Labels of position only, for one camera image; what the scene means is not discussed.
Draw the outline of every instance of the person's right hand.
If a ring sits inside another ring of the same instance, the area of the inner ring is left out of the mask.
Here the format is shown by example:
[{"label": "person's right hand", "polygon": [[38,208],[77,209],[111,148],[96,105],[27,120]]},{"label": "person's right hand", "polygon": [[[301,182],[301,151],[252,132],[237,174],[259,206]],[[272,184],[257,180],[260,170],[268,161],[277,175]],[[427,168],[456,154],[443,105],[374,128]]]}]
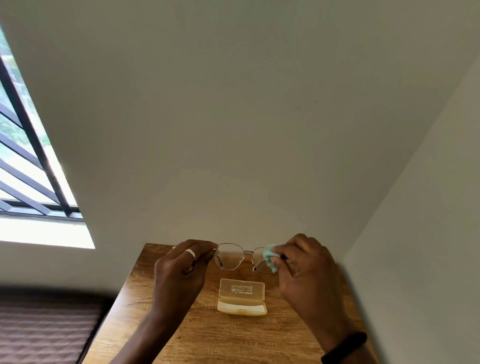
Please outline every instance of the person's right hand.
[{"label": "person's right hand", "polygon": [[280,293],[307,324],[325,352],[329,352],[358,328],[343,304],[342,283],[335,260],[315,238],[297,234],[272,249],[277,257]]}]

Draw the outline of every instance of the wooden table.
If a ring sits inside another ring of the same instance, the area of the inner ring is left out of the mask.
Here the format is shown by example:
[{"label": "wooden table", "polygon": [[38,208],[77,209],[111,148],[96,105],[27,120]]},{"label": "wooden table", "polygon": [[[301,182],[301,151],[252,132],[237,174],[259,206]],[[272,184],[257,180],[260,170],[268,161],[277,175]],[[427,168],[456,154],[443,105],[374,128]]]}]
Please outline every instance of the wooden table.
[{"label": "wooden table", "polygon": [[[84,364],[109,363],[150,309],[155,261],[171,249],[146,244],[123,285]],[[221,278],[265,283],[265,316],[227,315],[217,311]],[[348,315],[364,324],[347,284],[344,300]],[[155,363],[319,363],[323,350],[304,322],[278,291],[277,274],[252,272],[251,262],[224,271],[211,261],[205,286],[177,332]]]}]

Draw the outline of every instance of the bracelet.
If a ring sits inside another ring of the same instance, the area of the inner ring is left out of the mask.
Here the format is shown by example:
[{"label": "bracelet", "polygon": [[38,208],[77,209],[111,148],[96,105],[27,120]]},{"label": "bracelet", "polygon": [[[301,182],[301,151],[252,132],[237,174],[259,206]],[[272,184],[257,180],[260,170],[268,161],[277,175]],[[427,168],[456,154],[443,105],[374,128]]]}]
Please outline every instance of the bracelet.
[{"label": "bracelet", "polygon": [[322,356],[323,364],[338,364],[367,342],[367,334],[356,332],[343,340],[335,349]]}]

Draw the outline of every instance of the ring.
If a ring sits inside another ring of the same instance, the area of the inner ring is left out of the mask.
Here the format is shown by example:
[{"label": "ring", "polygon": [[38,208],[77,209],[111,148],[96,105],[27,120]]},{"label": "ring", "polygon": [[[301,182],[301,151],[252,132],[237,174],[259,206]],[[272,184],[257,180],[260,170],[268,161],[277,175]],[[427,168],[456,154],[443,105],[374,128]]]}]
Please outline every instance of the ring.
[{"label": "ring", "polygon": [[186,249],[185,251],[186,251],[186,252],[189,252],[190,254],[192,254],[194,261],[197,260],[197,256],[195,255],[195,253],[193,252],[192,249]]}]

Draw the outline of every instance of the microfiber cloth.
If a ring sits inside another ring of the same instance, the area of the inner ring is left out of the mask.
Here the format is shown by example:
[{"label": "microfiber cloth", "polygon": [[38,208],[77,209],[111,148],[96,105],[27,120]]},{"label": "microfiber cloth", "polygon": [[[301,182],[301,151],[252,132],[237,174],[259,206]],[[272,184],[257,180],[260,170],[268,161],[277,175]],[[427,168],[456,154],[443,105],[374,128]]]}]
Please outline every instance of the microfiber cloth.
[{"label": "microfiber cloth", "polygon": [[264,259],[267,262],[267,265],[271,268],[272,272],[274,273],[276,272],[276,266],[275,264],[273,264],[271,257],[277,256],[280,258],[280,254],[272,252],[272,248],[274,248],[275,246],[276,246],[275,244],[272,244],[267,246],[264,249]]}]

